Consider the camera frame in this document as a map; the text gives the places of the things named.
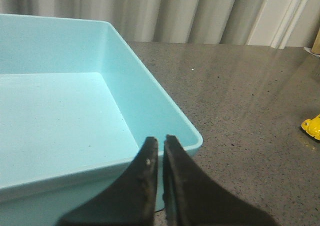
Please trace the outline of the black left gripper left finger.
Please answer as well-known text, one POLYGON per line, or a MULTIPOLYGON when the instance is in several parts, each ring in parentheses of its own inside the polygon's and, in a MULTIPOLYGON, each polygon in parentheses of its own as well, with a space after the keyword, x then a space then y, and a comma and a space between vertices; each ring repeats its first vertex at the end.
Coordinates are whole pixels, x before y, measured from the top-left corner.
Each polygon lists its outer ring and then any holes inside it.
POLYGON ((153 225, 157 185, 158 141, 147 137, 119 178, 57 225, 153 225))

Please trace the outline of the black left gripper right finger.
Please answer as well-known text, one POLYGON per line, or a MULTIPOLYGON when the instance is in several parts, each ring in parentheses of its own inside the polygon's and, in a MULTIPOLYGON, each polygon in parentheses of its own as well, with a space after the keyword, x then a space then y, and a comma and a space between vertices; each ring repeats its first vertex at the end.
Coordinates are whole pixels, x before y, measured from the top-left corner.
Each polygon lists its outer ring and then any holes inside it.
POLYGON ((168 225, 277 225, 212 180, 173 135, 164 142, 163 185, 168 225))

